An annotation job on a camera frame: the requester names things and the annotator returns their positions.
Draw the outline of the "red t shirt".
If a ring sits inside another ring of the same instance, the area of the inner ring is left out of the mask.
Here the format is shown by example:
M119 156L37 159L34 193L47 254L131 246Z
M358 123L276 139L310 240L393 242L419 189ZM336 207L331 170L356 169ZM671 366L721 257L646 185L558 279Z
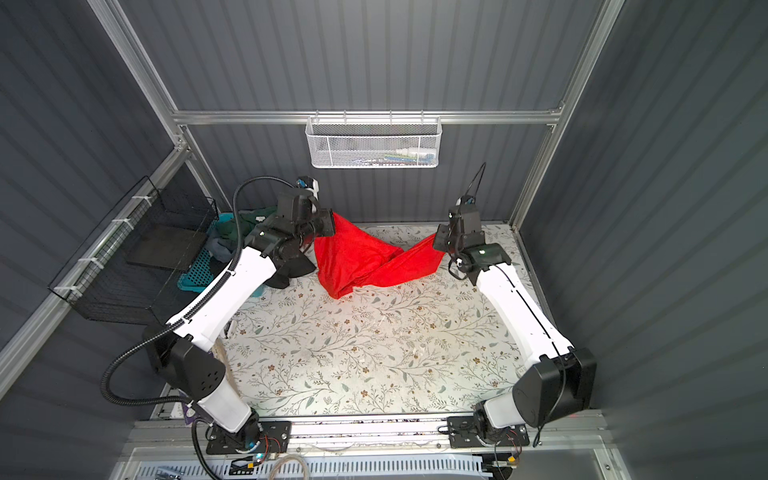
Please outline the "red t shirt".
M394 287L434 274L444 253L433 235L408 250L369 235L338 214L335 234L314 242L318 279L330 297L340 299L365 286Z

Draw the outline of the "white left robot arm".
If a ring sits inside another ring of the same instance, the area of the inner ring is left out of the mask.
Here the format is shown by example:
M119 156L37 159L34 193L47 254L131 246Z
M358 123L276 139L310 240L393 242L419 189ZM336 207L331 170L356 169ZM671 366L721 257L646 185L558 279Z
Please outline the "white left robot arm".
M322 208L317 186L278 196L277 211L256 225L232 260L187 307L168 320L178 327L148 345L155 370L222 430L254 447L258 416L226 378L226 366L211 353L215 341L252 293L266 284L280 289L316 270L305 251L317 237L335 233L332 211Z

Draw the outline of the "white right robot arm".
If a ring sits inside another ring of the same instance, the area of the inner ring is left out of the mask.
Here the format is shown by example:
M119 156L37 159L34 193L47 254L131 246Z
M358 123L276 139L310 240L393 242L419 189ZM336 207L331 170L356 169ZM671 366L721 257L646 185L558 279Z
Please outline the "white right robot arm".
M477 404L478 439L496 445L511 427L525 424L540 431L588 409L596 358L555 328L524 288L511 257L501 245L486 241L474 196L461 196L449 209L449 222L438 227L433 246L449 256L451 276L469 281L495 308L526 368L511 391Z

